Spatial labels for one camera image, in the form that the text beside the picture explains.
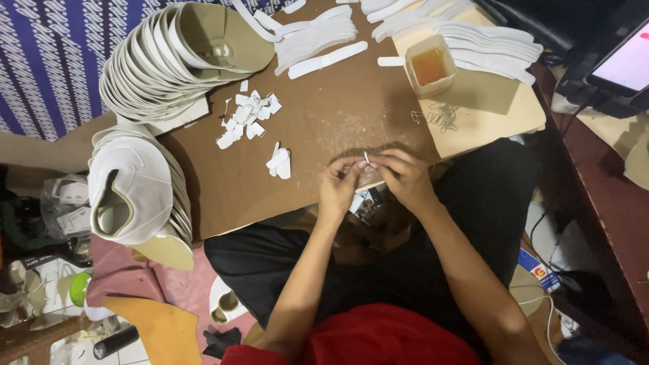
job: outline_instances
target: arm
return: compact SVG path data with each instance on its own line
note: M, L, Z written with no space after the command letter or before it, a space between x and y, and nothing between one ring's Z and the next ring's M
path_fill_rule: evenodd
M384 151L370 161L426 229L455 302L494 362L549 364L518 303L435 196L426 164L401 150Z
M320 302L334 236L352 203L362 157L332 163L321 174L318 220L268 321L265 348L295 362L304 346Z

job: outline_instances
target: hand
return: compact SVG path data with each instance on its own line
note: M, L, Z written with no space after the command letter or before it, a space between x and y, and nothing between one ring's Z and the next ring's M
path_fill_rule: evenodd
M400 149L369 155L369 160L370 167L381 174L392 194L415 216L419 217L437 200L425 162Z
M320 174L320 218L337 221L345 216L354 198L356 183L367 161L363 157L343 157L333 161Z

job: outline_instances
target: finger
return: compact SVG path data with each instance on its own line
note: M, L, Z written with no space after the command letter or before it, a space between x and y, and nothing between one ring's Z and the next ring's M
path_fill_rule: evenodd
M385 151L381 151L378 154L384 156L390 155L390 156L398 157L401 158L403 161L409 162L413 165L417 163L417 159L415 157L411 156L409 153L404 152L403 150L398 148L386 149Z
M367 161L363 158L349 168L349 172L345 175L343 184L351 185L352 187L356 186L358 182L358 177L361 175L363 170L367 167Z
M341 157L335 161L333 161L329 166L327 166L327 170L329 170L332 174L337 175L337 173L343 171L343 168L345 166L349 167L355 164L358 161L364 160L365 157L362 156L348 156L348 157Z
M411 166L410 163L394 156L371 155L369 160L370 162L374 162L376 165L387 166L401 175L408 172L408 169Z
M394 184L398 183L398 179L395 176L395 172L392 171L391 169L383 165L377 165L376 170L378 171L379 174L381 174L383 181L385 181L388 186L394 186Z

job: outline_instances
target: black pants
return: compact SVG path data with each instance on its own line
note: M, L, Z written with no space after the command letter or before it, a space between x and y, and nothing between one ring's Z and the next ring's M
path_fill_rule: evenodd
M531 151L501 138L459 157L434 184L440 202L506 286L516 268L539 171ZM207 239L205 253L265 328L308 239L304 231L253 224ZM406 243L375 264L340 266L332 258L316 322L370 303L388 303L422 314L486 354L455 304L437 253L421 228L415 228Z

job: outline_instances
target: red shirt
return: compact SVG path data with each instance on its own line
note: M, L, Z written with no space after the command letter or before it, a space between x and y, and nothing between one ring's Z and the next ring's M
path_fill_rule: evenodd
M251 346L225 351L221 365L288 365L286 356ZM466 342L410 310L362 305L336 314L309 334L300 365L478 365Z

